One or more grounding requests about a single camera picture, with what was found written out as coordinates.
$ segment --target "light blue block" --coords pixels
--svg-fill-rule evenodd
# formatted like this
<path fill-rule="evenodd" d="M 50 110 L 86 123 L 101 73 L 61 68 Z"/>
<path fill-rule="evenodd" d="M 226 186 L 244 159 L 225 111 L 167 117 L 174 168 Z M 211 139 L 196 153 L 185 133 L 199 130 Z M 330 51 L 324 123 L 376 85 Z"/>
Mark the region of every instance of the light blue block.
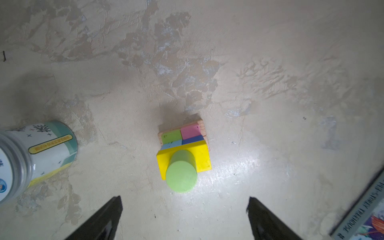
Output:
<path fill-rule="evenodd" d="M 166 143 L 161 147 L 160 150 L 164 150 L 164 149 L 168 149 L 168 148 L 172 148 L 172 147 L 179 147 L 179 146 L 181 146 L 182 143 L 183 143 L 183 140 L 177 140 L 174 142 Z"/>

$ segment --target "book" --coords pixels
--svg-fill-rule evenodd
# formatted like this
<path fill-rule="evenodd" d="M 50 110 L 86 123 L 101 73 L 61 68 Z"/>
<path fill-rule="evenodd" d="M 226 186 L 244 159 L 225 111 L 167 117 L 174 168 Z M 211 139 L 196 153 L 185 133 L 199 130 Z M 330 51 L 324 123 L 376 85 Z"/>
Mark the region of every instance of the book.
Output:
<path fill-rule="evenodd" d="M 335 240 L 384 240 L 383 170 L 331 232 L 331 237 Z"/>

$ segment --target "concrete floor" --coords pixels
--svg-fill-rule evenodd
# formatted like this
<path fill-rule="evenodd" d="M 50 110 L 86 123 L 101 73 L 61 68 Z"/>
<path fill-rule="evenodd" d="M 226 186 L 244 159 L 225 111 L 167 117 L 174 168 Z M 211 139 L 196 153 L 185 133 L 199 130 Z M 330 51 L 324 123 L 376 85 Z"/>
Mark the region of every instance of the concrete floor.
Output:
<path fill-rule="evenodd" d="M 60 120 L 67 170 L 0 208 L 0 239 L 64 239 L 112 196 L 117 239 L 252 239 L 259 198 L 303 239 L 383 164 L 382 1 L 2 2 L 1 127 Z M 200 116 L 212 170 L 172 192 L 157 133 Z"/>

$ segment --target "wooden block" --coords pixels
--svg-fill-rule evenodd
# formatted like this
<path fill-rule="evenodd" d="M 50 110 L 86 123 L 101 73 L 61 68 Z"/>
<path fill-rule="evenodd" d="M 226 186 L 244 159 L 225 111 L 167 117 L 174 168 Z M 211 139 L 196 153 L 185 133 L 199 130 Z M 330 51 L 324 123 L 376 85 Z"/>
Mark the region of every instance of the wooden block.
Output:
<path fill-rule="evenodd" d="M 190 122 L 188 124 L 185 124 L 185 125 L 182 125 L 182 126 L 179 126 L 179 127 L 173 127 L 171 129 L 168 129 L 166 131 L 161 131 L 157 134 L 157 136 L 159 137 L 159 140 L 160 140 L 160 145 L 163 146 L 163 141 L 161 139 L 161 136 L 163 133 L 165 132 L 169 132 L 169 131 L 172 131 L 172 130 L 177 130 L 177 129 L 181 129 L 182 127 L 186 127 L 186 126 L 190 126 L 190 125 L 194 125 L 194 124 L 199 124 L 199 127 L 200 127 L 200 133 L 201 135 L 204 137 L 206 143 L 207 143 L 207 146 L 208 146 L 208 150 L 210 150 L 209 148 L 209 144 L 208 144 L 208 139 L 207 139 L 207 132 L 205 131 L 205 126 L 204 126 L 204 122 L 202 119 L 200 120 L 197 120 L 197 121 L 194 121 L 194 122 Z"/>
<path fill-rule="evenodd" d="M 172 131 L 167 131 L 161 135 L 161 140 L 164 144 L 178 141 L 178 140 L 183 140 L 181 136 L 180 129 L 177 130 L 172 130 Z"/>
<path fill-rule="evenodd" d="M 178 150 L 188 150 L 195 157 L 196 171 L 203 172 L 212 169 L 211 160 L 209 158 L 208 146 L 205 141 L 193 142 L 179 147 L 172 147 L 160 150 L 156 157 L 159 164 L 160 175 L 163 180 L 166 179 L 166 172 L 172 155 Z"/>
<path fill-rule="evenodd" d="M 200 125 L 198 123 L 182 127 L 180 128 L 180 131 L 181 131 L 181 136 L 183 137 L 183 140 L 201 135 Z"/>

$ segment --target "navy blue block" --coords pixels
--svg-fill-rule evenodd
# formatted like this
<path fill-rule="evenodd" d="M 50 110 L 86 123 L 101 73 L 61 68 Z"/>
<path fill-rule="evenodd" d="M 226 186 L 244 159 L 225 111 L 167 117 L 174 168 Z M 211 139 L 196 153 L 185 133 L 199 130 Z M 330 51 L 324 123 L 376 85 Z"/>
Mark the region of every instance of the navy blue block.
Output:
<path fill-rule="evenodd" d="M 196 136 L 196 137 L 191 137 L 191 138 L 188 138 L 186 140 L 183 140 L 182 145 L 185 145 L 185 144 L 188 144 L 188 143 L 193 143 L 193 142 L 198 142 L 198 141 L 202 141 L 202 140 L 204 140 L 203 135 L 199 135 L 199 136 Z"/>

